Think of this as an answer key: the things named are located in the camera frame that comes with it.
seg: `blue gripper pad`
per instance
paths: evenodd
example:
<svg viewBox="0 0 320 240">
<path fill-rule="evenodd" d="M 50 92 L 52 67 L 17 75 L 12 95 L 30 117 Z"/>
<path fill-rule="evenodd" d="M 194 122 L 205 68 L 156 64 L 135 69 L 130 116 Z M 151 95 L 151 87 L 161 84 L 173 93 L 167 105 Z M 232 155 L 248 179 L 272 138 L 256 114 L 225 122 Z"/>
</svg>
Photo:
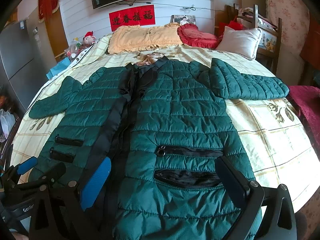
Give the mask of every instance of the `blue gripper pad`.
<svg viewBox="0 0 320 240">
<path fill-rule="evenodd" d="M 111 160 L 106 157 L 81 191 L 80 205 L 83 211 L 92 207 L 110 171 Z"/>
<path fill-rule="evenodd" d="M 38 159 L 36 157 L 31 157 L 24 161 L 23 163 L 19 164 L 19 167 L 17 169 L 18 175 L 23 175 L 27 171 L 31 170 L 34 166 L 36 166 L 38 163 Z"/>
</svg>

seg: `cable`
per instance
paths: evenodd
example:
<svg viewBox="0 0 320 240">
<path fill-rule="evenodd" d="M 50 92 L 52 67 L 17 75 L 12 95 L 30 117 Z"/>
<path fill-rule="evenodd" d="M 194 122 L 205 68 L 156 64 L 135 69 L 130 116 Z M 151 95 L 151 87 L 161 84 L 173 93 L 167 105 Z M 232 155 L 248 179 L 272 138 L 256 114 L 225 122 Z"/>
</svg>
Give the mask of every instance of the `cable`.
<svg viewBox="0 0 320 240">
<path fill-rule="evenodd" d="M 210 8 L 200 8 L 200 7 L 195 7 L 195 5 L 193 4 L 191 7 L 187 7 L 187 6 L 179 6 L 179 5 L 174 5 L 174 4 L 165 4 L 165 3 L 152 3 L 152 2 L 137 2 L 137 0 L 134 0 L 134 1 L 129 1 L 129 0 L 125 0 L 129 3 L 132 3 L 132 5 L 130 4 L 126 4 L 126 3 L 115 3 L 117 5 L 129 5 L 129 6 L 133 6 L 134 3 L 146 3 L 146 4 L 157 4 L 157 5 L 168 5 L 168 6 L 173 6 L 173 7 L 179 7 L 179 8 L 182 8 L 183 10 L 188 10 L 188 9 L 191 9 L 192 11 L 195 11 L 196 9 L 198 10 L 202 10 L 202 9 L 205 9 L 205 10 L 210 10 L 210 11 L 220 11 L 220 12 L 225 12 L 223 10 L 214 10 L 214 9 L 210 9 Z"/>
<path fill-rule="evenodd" d="M 165 4 L 165 3 L 152 3 L 152 2 L 134 2 L 134 3 L 147 3 L 147 4 L 157 4 L 157 5 L 168 5 L 168 6 L 173 6 L 173 7 L 180 7 L 183 10 L 187 10 L 187 9 L 191 9 L 193 11 L 195 11 L 196 9 L 202 10 L 202 9 L 206 9 L 206 10 L 211 10 L 211 11 L 220 11 L 220 12 L 225 12 L 223 10 L 214 10 L 214 9 L 210 9 L 210 8 L 200 8 L 200 7 L 195 7 L 194 5 L 192 5 L 191 7 L 185 7 L 185 6 L 179 6 L 179 5 L 174 5 L 174 4 Z"/>
</svg>

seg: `red fabric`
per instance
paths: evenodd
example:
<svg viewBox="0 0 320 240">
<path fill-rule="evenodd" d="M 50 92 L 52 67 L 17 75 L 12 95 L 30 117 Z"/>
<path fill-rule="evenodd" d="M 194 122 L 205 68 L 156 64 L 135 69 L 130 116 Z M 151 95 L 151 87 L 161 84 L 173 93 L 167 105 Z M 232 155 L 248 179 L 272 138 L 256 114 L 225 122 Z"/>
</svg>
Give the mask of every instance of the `red fabric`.
<svg viewBox="0 0 320 240">
<path fill-rule="evenodd" d="M 230 21 L 229 24 L 220 22 L 219 23 L 219 30 L 218 30 L 219 43 L 222 41 L 225 26 L 228 26 L 228 27 L 234 29 L 235 31 L 242 31 L 245 29 L 245 27 L 241 23 L 238 23 L 236 21 Z"/>
<path fill-rule="evenodd" d="M 219 44 L 217 36 L 199 31 L 195 24 L 182 25 L 177 32 L 181 41 L 192 47 L 215 49 Z"/>
<path fill-rule="evenodd" d="M 39 21 L 48 19 L 59 8 L 59 0 L 38 0 Z"/>
<path fill-rule="evenodd" d="M 87 32 L 84 37 L 93 36 L 93 32 Z"/>
<path fill-rule="evenodd" d="M 153 25 L 156 24 L 155 6 L 137 6 L 121 11 L 109 13 L 111 31 L 115 31 L 120 26 L 132 25 Z"/>
<path fill-rule="evenodd" d="M 297 110 L 311 145 L 320 158 L 320 89 L 311 86 L 289 86 L 287 99 Z"/>
</svg>

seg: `quilted jacket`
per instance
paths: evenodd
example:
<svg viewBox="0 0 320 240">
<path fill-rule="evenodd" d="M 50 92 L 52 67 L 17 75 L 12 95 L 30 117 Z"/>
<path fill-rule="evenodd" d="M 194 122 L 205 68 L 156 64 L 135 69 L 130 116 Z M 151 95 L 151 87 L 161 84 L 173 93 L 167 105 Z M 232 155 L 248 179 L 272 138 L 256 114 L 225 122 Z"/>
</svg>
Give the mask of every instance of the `quilted jacket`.
<svg viewBox="0 0 320 240">
<path fill-rule="evenodd" d="M 61 161 L 63 154 L 67 172 L 59 184 L 79 180 L 117 100 L 126 93 L 136 95 L 124 104 L 121 124 L 105 153 L 112 152 L 103 204 L 107 222 L 96 225 L 101 232 L 111 228 L 118 240 L 222 239 L 240 210 L 219 184 L 215 158 L 227 156 L 235 169 L 254 179 L 223 98 L 284 97 L 287 87 L 277 78 L 240 74 L 218 59 L 212 60 L 211 68 L 196 61 L 167 60 L 154 71 L 148 87 L 135 83 L 133 93 L 119 88 L 132 73 L 141 78 L 149 72 L 136 65 L 100 68 L 83 85 L 66 77 L 55 95 L 34 104 L 31 118 L 61 112 L 65 116 L 45 143 L 29 181 Z M 124 115 L 129 122 L 124 122 Z M 64 139 L 72 143 L 65 145 Z M 112 207 L 108 196 L 114 194 Z M 109 210 L 114 208 L 115 217 L 110 219 Z M 261 216 L 248 239 L 254 238 L 260 221 Z"/>
</svg>

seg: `yellow pillow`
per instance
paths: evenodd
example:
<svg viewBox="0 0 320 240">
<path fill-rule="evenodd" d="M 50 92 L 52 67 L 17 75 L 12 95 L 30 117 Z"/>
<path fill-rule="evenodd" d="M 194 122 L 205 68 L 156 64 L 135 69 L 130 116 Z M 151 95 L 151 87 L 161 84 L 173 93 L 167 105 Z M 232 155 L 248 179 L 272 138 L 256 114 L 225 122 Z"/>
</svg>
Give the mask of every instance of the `yellow pillow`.
<svg viewBox="0 0 320 240">
<path fill-rule="evenodd" d="M 113 33 L 108 52 L 142 51 L 155 47 L 181 45 L 183 43 L 177 34 L 179 26 L 178 23 L 151 28 L 141 28 L 140 25 L 121 26 Z"/>
</svg>

